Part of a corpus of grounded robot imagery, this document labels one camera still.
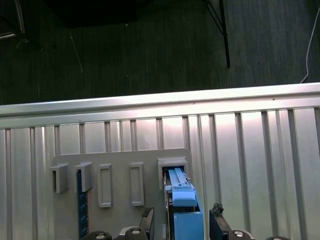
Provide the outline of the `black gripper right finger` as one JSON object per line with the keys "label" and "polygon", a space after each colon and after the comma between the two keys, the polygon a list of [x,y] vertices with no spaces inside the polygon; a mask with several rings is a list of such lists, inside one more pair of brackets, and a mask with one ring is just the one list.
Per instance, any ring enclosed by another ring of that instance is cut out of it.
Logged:
{"label": "black gripper right finger", "polygon": [[232,229],[223,216],[223,205],[214,203],[209,211],[209,238],[211,240],[255,240],[248,231]]}

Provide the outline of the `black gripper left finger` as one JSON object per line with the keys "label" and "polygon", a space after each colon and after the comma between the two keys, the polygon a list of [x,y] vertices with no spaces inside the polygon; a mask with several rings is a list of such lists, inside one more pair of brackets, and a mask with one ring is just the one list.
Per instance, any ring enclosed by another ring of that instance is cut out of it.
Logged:
{"label": "black gripper left finger", "polygon": [[139,226],[124,227],[115,238],[105,231],[93,231],[83,240],[153,240],[155,236],[155,209],[147,207],[144,209]]}

